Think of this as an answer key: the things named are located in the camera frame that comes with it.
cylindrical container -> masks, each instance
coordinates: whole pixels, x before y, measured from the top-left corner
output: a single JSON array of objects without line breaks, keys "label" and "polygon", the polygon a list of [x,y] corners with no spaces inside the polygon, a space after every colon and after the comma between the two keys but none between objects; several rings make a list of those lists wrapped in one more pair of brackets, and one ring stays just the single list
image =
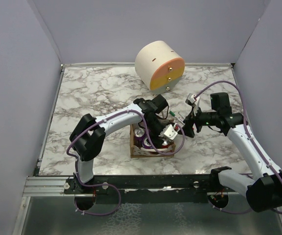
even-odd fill
[{"label": "cylindrical container", "polygon": [[164,41],[143,47],[135,59],[135,71],[154,93],[172,90],[181,79],[185,62]]},{"label": "cylindrical container", "polygon": [[146,149],[151,149],[152,148],[151,144],[148,142],[148,138],[147,137],[145,137],[143,139],[142,146],[143,146],[143,148],[146,148]]},{"label": "cylindrical container", "polygon": [[143,128],[135,128],[134,130],[134,140],[137,145],[142,145],[142,140],[145,137],[145,130]]}]

cable clip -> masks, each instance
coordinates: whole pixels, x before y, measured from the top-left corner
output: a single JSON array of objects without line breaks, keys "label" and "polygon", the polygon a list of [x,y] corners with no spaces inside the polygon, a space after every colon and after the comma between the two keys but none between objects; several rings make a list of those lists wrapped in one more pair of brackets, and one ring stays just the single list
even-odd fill
[{"label": "cable clip", "polygon": [[253,140],[255,137],[253,136],[253,134],[251,134],[250,137],[248,137],[249,140]]}]

purple can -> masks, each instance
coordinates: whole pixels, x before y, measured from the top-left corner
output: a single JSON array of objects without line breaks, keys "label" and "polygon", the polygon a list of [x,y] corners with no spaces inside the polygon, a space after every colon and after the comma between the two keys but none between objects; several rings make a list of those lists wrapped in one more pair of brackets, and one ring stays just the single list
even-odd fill
[{"label": "purple can", "polygon": [[143,141],[142,141],[142,146],[143,146],[143,148],[146,148],[146,149],[152,149],[152,146],[151,146],[151,144],[149,143],[147,137],[145,137],[145,138],[143,139]]},{"label": "purple can", "polygon": [[145,136],[145,130],[143,128],[135,128],[134,137],[137,141],[142,141]]}]

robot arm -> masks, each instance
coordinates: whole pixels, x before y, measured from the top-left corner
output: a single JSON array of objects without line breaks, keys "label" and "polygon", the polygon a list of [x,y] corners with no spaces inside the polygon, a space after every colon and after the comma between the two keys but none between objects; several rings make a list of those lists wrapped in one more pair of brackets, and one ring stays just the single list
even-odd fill
[{"label": "robot arm", "polygon": [[223,187],[233,189],[246,197],[256,212],[282,206],[282,185],[269,166],[272,165],[281,178],[282,170],[271,160],[247,126],[250,138],[268,159],[269,164],[267,165],[261,158],[245,132],[243,115],[232,113],[228,94],[211,94],[211,105],[215,112],[202,112],[198,98],[195,99],[192,94],[189,94],[186,103],[192,106],[192,111],[184,120],[184,131],[191,135],[192,123],[195,124],[197,132],[200,132],[203,126],[216,126],[238,148],[253,173],[253,179],[249,179],[227,166],[213,169],[210,175],[213,189],[216,191],[222,190]]},{"label": "robot arm", "polygon": [[[73,149],[80,159],[77,162],[77,169],[81,182],[86,183],[93,178],[93,159],[101,152],[105,137],[125,126],[141,122],[142,118],[146,121],[154,146],[161,147],[163,143],[161,136],[173,141],[177,136],[174,127],[170,124],[168,126],[162,124],[156,116],[167,106],[168,103],[165,98],[158,95],[153,100],[136,99],[133,104],[126,108],[104,116],[84,115],[69,138],[73,142],[86,129],[94,126],[90,133],[84,133],[73,145]],[[170,129],[173,130],[173,135],[166,136]]]}]

floor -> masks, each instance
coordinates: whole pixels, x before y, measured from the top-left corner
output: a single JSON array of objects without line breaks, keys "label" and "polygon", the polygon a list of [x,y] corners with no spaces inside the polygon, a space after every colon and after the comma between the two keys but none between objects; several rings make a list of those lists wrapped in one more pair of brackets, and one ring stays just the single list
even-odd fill
[{"label": "floor", "polygon": [[[75,212],[72,197],[31,198],[23,235],[282,235],[279,215],[272,211],[244,215],[214,210],[208,203],[122,204],[109,216]],[[111,204],[91,210],[108,212]],[[247,201],[230,195],[227,210],[244,211]]]},{"label": "floor", "polygon": [[[185,103],[188,93],[197,93],[218,80],[235,82],[230,66],[188,66],[176,87],[163,96],[174,113],[186,116],[191,110]],[[227,92],[233,111],[241,111],[237,91],[222,83],[201,96],[202,110],[210,110],[209,94],[215,92]],[[83,115],[108,114],[141,97],[152,99],[153,95],[137,76],[134,67],[66,68],[39,175],[71,175],[74,172],[74,159],[65,151],[70,144],[69,136]],[[131,159],[129,127],[125,127],[105,139],[101,153],[94,159],[93,172],[96,175],[203,174],[225,165],[239,173],[250,172],[230,140],[208,128],[203,128],[193,139],[187,138],[182,150],[173,158]]]}]

